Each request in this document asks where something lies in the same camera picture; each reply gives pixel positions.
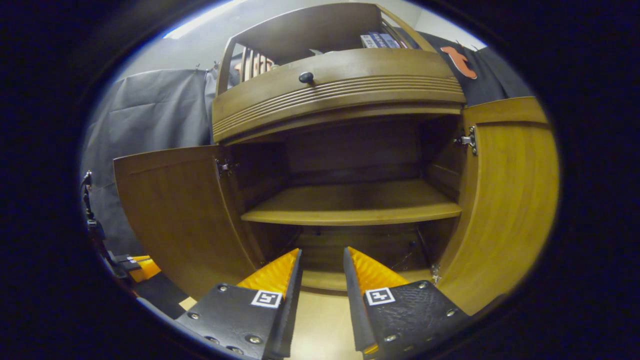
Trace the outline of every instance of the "drawer knob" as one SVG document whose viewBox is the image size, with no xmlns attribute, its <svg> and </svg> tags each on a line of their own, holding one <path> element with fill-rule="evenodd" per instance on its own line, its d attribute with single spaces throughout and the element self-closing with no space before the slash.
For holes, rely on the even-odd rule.
<svg viewBox="0 0 640 360">
<path fill-rule="evenodd" d="M 298 76 L 298 80 L 300 80 L 300 82 L 304 84 L 311 84 L 314 82 L 314 75 L 310 72 L 303 72 L 302 74 L 300 74 L 300 76 Z"/>
</svg>

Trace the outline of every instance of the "orange object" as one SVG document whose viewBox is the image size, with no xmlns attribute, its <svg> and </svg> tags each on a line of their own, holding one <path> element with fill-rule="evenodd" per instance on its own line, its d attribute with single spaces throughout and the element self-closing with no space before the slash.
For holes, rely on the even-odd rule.
<svg viewBox="0 0 640 360">
<path fill-rule="evenodd" d="M 469 66 L 467 66 L 467 62 L 469 61 L 467 57 L 460 54 L 458 50 L 455 50 L 451 46 L 441 47 L 440 50 L 442 50 L 446 54 L 449 54 L 449 57 L 451 58 L 451 61 L 453 61 L 453 64 L 456 66 L 456 69 L 458 69 L 458 71 L 460 71 L 464 76 L 468 77 L 469 79 L 478 78 L 476 72 L 471 70 Z"/>
<path fill-rule="evenodd" d="M 409 283 L 395 271 L 353 247 L 349 247 L 349 253 L 351 254 L 351 260 L 353 260 L 353 267 L 356 270 L 361 295 L 364 295 L 367 290 L 393 288 Z"/>
<path fill-rule="evenodd" d="M 129 275 L 136 281 L 144 281 L 149 280 L 153 276 L 157 275 L 160 272 L 160 268 L 156 265 L 154 260 L 146 256 L 133 256 L 133 260 L 135 260 L 138 265 L 140 265 L 140 269 L 133 270 L 129 272 Z"/>
<path fill-rule="evenodd" d="M 282 293 L 284 298 L 299 249 L 280 256 L 238 283 L 242 288 Z"/>
</svg>

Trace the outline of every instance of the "open cabinet door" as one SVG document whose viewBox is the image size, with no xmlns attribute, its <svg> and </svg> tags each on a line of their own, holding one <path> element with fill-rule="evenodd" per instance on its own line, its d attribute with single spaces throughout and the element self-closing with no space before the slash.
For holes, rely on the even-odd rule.
<svg viewBox="0 0 640 360">
<path fill-rule="evenodd" d="M 218 174 L 216 159 L 226 158 L 225 148 L 202 146 L 113 161 L 131 228 L 167 277 L 194 299 L 256 270 L 230 200 L 229 176 Z"/>
<path fill-rule="evenodd" d="M 556 214 L 559 164 L 546 116 L 533 97 L 463 110 L 477 154 L 466 149 L 462 212 L 440 258 L 437 287 L 473 315 L 509 293 L 542 250 Z"/>
</svg>

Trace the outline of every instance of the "curved wooden panel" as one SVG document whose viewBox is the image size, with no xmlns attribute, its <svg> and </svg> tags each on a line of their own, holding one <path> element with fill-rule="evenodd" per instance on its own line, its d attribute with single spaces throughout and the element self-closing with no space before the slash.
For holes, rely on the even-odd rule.
<svg viewBox="0 0 640 360">
<path fill-rule="evenodd" d="M 314 74 L 314 84 L 298 81 Z M 301 115 L 366 104 L 449 102 L 465 97 L 440 55 L 411 49 L 354 49 L 288 63 L 213 102 L 214 141 Z"/>
<path fill-rule="evenodd" d="M 462 214 L 440 260 L 437 286 L 469 315 L 522 280 L 555 217 L 556 144 L 535 101 L 508 99 L 463 112 L 465 127 L 476 126 L 478 156 L 467 151 Z"/>
<path fill-rule="evenodd" d="M 158 267 L 194 299 L 235 284 L 252 265 L 222 196 L 216 146 L 147 152 L 113 161 L 129 224 Z"/>
</svg>

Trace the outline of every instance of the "wooden top shelf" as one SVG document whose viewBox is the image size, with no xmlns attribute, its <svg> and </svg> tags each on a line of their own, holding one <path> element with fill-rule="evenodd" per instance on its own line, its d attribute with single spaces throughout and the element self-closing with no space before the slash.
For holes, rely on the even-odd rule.
<svg viewBox="0 0 640 360">
<path fill-rule="evenodd" d="M 421 179 L 288 188 L 242 215 L 292 225 L 383 225 L 456 217 L 461 208 Z"/>
</svg>

